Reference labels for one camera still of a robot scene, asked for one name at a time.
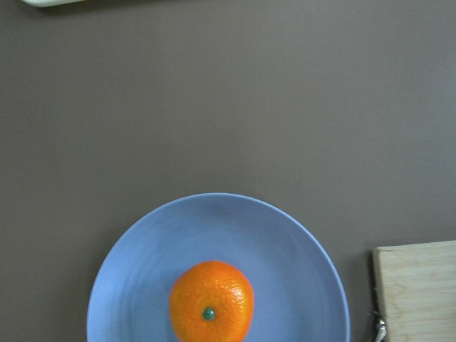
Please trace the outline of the orange fruit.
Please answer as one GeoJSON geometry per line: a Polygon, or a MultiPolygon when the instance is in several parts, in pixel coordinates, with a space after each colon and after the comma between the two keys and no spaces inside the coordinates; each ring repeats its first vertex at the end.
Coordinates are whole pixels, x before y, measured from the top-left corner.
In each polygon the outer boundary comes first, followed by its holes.
{"type": "Polygon", "coordinates": [[[254,314],[254,290],[238,268],[204,261],[173,284],[169,313],[179,341],[243,341],[254,314]]]}

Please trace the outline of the cream rabbit tray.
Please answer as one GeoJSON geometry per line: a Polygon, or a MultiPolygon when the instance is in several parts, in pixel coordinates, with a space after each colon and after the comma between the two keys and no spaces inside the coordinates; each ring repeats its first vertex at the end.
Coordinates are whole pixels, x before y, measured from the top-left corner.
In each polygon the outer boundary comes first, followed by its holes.
{"type": "Polygon", "coordinates": [[[87,2],[87,0],[22,0],[22,2],[36,8],[48,8],[53,6],[87,2]]]}

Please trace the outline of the blue plate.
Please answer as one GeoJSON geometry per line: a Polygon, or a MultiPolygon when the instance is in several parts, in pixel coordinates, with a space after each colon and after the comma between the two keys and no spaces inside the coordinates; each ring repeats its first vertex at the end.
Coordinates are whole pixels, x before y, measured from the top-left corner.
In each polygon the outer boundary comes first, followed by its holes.
{"type": "Polygon", "coordinates": [[[255,295],[248,341],[349,341],[343,285],[323,247],[270,204],[209,193],[146,214],[116,242],[90,295],[89,341],[174,341],[175,280],[206,260],[243,272],[255,295]]]}

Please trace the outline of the wooden cutting board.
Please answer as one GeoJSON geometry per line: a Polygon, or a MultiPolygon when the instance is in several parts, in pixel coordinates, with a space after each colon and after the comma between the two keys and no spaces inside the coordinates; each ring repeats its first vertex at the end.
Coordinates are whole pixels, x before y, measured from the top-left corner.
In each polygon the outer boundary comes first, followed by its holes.
{"type": "Polygon", "coordinates": [[[377,247],[373,270],[384,341],[455,340],[455,241],[377,247]]]}

